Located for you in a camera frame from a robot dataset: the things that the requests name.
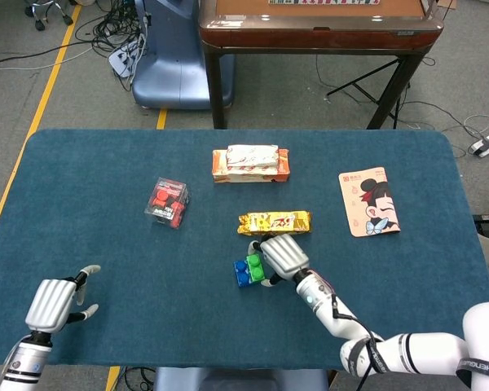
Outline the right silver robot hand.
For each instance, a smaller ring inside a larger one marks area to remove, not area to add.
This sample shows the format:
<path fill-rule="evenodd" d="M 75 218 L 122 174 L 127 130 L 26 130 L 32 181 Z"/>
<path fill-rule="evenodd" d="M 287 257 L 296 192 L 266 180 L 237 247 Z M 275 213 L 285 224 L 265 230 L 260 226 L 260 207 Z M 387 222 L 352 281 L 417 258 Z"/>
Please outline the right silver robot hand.
<path fill-rule="evenodd" d="M 248 254 L 261 254 L 263 261 L 273 269 L 274 274 L 261 282 L 267 288 L 284 280 L 298 285 L 310 274 L 309 257 L 289 234 L 253 240 L 249 243 Z"/>

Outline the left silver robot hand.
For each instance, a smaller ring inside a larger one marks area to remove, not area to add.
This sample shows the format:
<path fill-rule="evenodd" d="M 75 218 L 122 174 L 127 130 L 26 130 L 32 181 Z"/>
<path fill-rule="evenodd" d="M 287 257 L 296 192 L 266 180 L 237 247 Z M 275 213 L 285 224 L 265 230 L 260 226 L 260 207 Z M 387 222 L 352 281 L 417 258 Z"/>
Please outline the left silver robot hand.
<path fill-rule="evenodd" d="M 99 309 L 98 304 L 76 313 L 70 310 L 73 302 L 83 305 L 87 279 L 100 270 L 99 265 L 89 265 L 82 268 L 75 277 L 41 281 L 25 318 L 28 328 L 33 332 L 55 334 L 66 324 L 92 317 Z"/>

